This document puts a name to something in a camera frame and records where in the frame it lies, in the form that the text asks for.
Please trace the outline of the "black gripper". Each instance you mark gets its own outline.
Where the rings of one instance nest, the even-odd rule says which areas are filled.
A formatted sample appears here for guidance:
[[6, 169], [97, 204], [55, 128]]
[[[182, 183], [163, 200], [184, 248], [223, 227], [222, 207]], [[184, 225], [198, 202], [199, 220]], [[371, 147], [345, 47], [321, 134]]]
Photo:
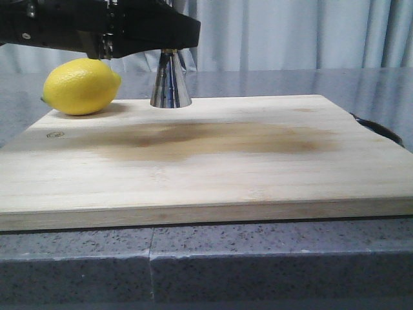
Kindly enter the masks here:
[[[83, 52], [92, 59], [110, 55], [109, 1], [1, 1], [1, 44]], [[165, 1], [118, 1], [112, 57], [198, 46], [201, 22]]]

